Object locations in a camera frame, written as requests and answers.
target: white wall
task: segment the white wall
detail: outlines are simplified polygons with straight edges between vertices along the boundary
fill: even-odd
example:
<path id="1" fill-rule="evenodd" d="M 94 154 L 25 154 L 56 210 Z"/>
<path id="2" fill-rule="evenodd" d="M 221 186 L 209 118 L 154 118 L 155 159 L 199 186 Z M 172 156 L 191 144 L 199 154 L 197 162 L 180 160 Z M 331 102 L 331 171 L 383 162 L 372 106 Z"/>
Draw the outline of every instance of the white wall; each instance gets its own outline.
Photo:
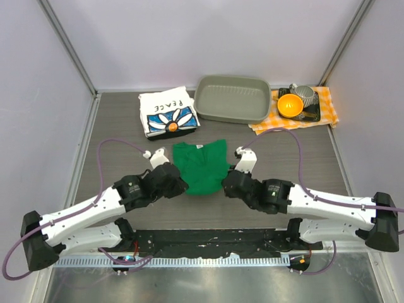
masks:
<path id="1" fill-rule="evenodd" d="M 60 209 L 91 96 L 36 1 L 0 1 L 0 258 L 29 211 Z M 18 248 L 9 273 L 27 270 Z M 0 278 L 2 302 L 26 303 L 33 277 Z"/>
<path id="2" fill-rule="evenodd" d="M 404 2 L 375 1 L 329 86 L 340 123 L 338 147 L 353 191 L 384 191 L 404 208 Z M 400 228 L 404 229 L 404 214 Z M 401 252 L 389 254 L 397 291 L 404 280 Z"/>
<path id="3" fill-rule="evenodd" d="M 98 89 L 317 84 L 361 0 L 50 0 Z"/>

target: white t-shirt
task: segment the white t-shirt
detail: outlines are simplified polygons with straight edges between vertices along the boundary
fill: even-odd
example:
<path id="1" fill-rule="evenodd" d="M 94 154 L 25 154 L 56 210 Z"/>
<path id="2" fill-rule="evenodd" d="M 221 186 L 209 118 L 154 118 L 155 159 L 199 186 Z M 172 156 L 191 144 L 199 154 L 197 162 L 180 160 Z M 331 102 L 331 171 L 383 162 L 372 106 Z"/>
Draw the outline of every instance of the white t-shirt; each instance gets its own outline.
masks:
<path id="1" fill-rule="evenodd" d="M 160 93 L 142 93 L 139 99 L 140 121 L 146 137 L 200 126 L 194 100 L 184 86 Z"/>

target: folded t-shirt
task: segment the folded t-shirt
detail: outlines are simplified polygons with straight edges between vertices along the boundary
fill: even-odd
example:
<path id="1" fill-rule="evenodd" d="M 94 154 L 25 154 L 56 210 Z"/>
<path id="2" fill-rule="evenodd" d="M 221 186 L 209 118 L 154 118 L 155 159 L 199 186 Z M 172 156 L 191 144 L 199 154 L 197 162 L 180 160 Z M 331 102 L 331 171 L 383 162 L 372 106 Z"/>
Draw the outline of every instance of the folded t-shirt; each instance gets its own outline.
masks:
<path id="1" fill-rule="evenodd" d="M 173 146 L 174 164 L 188 183 L 187 194 L 213 194 L 222 188 L 230 164 L 227 163 L 226 140 L 206 145 L 179 143 Z"/>
<path id="2" fill-rule="evenodd" d="M 149 140 L 173 138 L 193 132 L 200 126 L 194 100 L 181 86 L 159 93 L 142 93 L 140 121 Z"/>

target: gray tray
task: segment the gray tray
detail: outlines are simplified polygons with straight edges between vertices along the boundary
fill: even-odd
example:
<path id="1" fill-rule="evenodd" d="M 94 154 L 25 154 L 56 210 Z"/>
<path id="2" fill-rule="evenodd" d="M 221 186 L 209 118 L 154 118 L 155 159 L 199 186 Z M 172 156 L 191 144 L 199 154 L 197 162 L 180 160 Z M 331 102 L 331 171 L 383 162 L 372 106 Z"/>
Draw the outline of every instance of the gray tray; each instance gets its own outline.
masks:
<path id="1" fill-rule="evenodd" d="M 205 76 L 195 92 L 194 108 L 204 119 L 257 124 L 268 117 L 272 94 L 260 79 Z"/>

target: yellow checkered cloth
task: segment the yellow checkered cloth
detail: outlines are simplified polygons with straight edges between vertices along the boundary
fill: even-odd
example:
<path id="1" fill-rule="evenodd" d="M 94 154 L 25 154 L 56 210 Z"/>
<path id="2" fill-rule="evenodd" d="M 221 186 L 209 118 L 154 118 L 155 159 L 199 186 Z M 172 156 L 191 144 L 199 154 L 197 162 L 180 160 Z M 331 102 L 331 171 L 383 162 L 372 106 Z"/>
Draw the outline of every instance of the yellow checkered cloth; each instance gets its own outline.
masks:
<path id="1" fill-rule="evenodd" d="M 278 91 L 272 91 L 272 104 L 270 115 L 259 124 L 249 124 L 249 127 L 255 131 L 256 134 L 261 134 L 263 131 L 271 128 L 309 128 L 311 126 L 330 124 L 332 128 L 338 123 L 338 116 L 335 112 L 333 102 L 331 100 L 331 93 L 328 87 L 313 87 L 314 91 L 318 92 L 320 99 L 321 120 L 318 122 L 302 122 L 294 121 L 291 119 L 282 118 L 279 116 L 278 108 Z"/>

